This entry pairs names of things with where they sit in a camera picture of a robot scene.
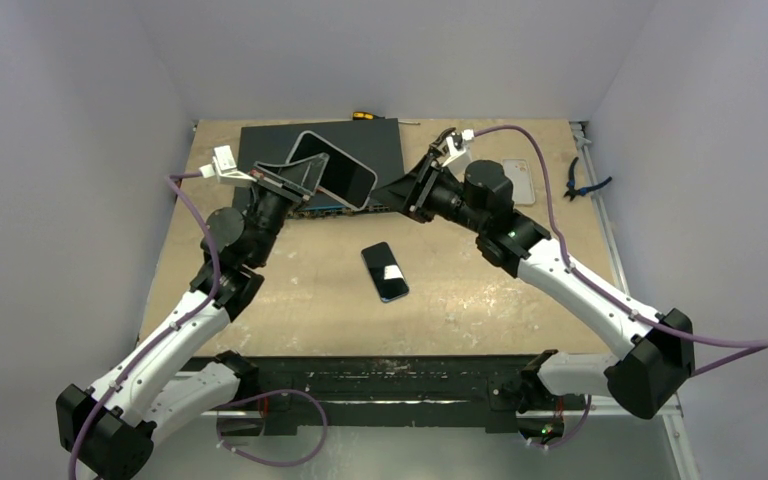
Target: white wall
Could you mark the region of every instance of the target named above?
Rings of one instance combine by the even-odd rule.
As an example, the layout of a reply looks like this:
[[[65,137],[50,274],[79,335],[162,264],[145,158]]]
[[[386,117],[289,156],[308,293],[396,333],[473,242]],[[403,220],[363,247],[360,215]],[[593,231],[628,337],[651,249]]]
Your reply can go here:
[[[54,399],[136,338],[188,121],[130,2],[0,1],[0,478],[64,478]]]
[[[768,0],[661,0],[589,133],[633,293],[768,338]],[[703,478],[768,478],[768,351],[681,396]]]
[[[135,0],[207,118],[589,118],[655,0]]]

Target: wooden table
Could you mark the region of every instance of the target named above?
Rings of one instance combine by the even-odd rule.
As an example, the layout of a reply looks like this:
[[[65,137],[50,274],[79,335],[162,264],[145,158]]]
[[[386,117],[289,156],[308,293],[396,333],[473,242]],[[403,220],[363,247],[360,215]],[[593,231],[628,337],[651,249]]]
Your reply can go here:
[[[589,199],[562,198],[567,169],[576,156],[565,120],[419,120],[402,125],[405,170],[444,128],[485,128],[516,123],[531,131],[546,155],[558,223],[570,251],[611,279],[608,249]],[[213,147],[234,154],[240,127],[292,121],[201,121],[187,171],[210,162]],[[534,176],[537,202],[523,213],[548,226],[545,189],[534,150],[516,132],[481,137],[473,158],[525,158]],[[584,167],[578,169],[579,183]],[[229,206],[233,189],[213,180],[188,180],[184,191],[203,216]],[[202,263],[201,232],[178,202],[163,246],[141,330],[145,338],[166,318]],[[384,304],[360,258],[369,245],[386,241],[411,292]],[[607,347],[553,299],[490,266],[475,246],[475,234],[437,218],[418,224],[396,213],[288,220],[278,237],[255,300],[200,355],[228,349],[243,355],[445,355],[606,352]]]

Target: pliers handle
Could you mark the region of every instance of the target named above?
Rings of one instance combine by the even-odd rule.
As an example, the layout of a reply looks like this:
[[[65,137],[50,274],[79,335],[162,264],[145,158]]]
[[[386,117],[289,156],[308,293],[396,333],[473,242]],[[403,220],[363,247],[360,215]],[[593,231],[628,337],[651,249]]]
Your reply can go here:
[[[575,188],[575,164],[578,163],[578,157],[575,157],[572,160],[572,163],[570,164],[569,169],[569,180],[567,180],[567,192],[564,193],[564,197],[569,197],[570,201],[573,201],[575,197],[584,196],[587,195],[590,192],[595,192],[596,190],[599,190],[600,188],[603,188],[605,185],[611,183],[611,180],[614,179],[614,177],[608,177],[605,180],[602,180],[601,182],[590,185],[589,187],[581,187],[581,188]]]

